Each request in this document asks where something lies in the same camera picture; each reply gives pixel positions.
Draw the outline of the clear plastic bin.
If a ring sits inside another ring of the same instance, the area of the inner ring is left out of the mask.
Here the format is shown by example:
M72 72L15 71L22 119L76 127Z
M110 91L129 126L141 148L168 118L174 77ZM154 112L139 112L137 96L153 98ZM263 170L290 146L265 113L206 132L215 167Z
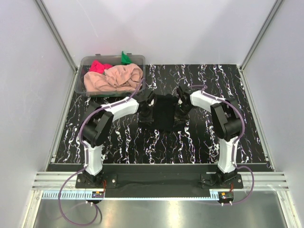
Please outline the clear plastic bin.
M95 55L81 60L74 91L83 96L125 96L144 88L144 56Z

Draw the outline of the pink t shirt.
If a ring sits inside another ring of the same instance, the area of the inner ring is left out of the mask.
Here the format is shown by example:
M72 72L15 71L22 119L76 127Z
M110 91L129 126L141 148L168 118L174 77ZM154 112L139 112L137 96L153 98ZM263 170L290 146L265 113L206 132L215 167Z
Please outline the pink t shirt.
M136 64L116 65L103 74L87 72L84 85L87 92L134 91L141 87L143 70Z

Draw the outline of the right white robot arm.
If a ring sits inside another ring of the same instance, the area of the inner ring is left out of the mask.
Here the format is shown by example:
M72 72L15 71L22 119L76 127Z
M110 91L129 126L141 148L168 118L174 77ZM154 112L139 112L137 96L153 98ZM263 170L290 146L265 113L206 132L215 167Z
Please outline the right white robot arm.
M245 133L244 119L236 107L234 99L224 99L205 92L205 85L201 90L193 90L195 86L180 85L176 89L179 96L175 105L174 125L185 122L188 113L194 107L208 111L212 117L213 131L219 138L220 152L217 171L207 180L201 180L206 187L218 185L227 188L237 176L237 147L240 138Z

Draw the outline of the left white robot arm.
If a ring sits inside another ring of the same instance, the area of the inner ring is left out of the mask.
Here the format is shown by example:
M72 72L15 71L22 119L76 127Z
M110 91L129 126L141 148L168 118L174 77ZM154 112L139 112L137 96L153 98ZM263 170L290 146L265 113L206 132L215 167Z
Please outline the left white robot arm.
M105 184L103 178L102 145L108 138L112 123L122 117L138 114L143 123L153 122L152 111L156 103L156 94L151 90L131 94L122 100L110 104L91 103L85 113L79 130L79 141L84 146L85 163L80 183L92 188Z

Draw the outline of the green t shirt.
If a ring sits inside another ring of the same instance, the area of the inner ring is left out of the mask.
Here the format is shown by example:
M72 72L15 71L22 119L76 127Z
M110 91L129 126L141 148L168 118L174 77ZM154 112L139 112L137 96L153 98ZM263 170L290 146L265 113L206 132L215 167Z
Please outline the green t shirt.
M122 53L121 53L121 64L122 65L129 65L129 64L132 64L132 63L133 62L129 58L129 56L122 51Z

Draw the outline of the black marble pattern mat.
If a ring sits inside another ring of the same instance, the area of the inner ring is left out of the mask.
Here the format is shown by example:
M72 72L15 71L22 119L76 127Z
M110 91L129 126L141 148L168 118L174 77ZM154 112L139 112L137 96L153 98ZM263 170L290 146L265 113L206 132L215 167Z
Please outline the black marble pattern mat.
M236 65L146 65L146 87L160 95L176 95L179 84L206 85L207 92L222 98L235 98L245 122L245 134L238 144L237 162L267 161L255 124L245 85ZM90 98L73 93L53 163L84 162L84 148L78 139L79 122ZM185 127L177 132L145 130L137 116L129 115L113 123L102 145L105 163L176 164L214 163L219 159L219 141L211 115L195 108Z

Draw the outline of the black t shirt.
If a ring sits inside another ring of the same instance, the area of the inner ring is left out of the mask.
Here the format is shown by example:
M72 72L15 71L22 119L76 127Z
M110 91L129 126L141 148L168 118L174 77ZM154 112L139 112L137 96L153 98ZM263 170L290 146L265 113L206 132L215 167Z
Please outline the black t shirt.
M170 94L156 95L156 103L153 106L151 128L165 132L173 132L175 106L178 98Z

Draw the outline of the red t shirt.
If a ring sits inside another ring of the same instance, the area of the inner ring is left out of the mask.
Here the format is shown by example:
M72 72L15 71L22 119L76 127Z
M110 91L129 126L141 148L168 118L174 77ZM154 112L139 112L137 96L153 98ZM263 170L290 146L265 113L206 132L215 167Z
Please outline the red t shirt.
M89 72L96 72L99 74L103 74L105 70L112 68L113 66L110 64L102 64L97 60L94 60L89 68Z

